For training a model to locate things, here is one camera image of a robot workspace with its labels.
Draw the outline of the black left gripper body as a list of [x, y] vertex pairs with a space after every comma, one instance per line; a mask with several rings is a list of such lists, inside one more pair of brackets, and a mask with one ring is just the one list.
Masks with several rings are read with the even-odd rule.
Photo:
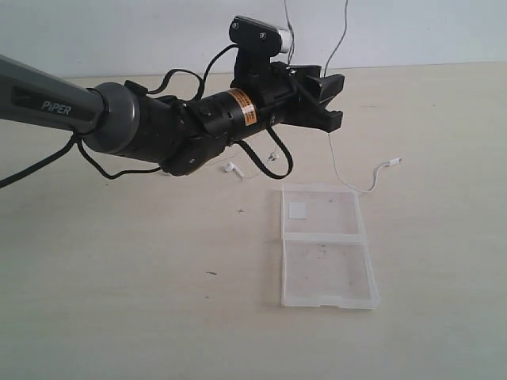
[[291, 66], [240, 49], [231, 85], [249, 95], [257, 110], [274, 124], [309, 127], [331, 133], [341, 127], [343, 112], [310, 115], [305, 112], [309, 93], [304, 85], [291, 82]]

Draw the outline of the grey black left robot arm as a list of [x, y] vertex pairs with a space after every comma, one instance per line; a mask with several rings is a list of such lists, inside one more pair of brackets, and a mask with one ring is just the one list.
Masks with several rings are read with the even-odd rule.
[[239, 48], [228, 90], [182, 100], [131, 81], [82, 88], [2, 57], [1, 117], [70, 131], [72, 143], [179, 177], [277, 124], [336, 131], [343, 114], [327, 105], [344, 82], [317, 65], [289, 66]]

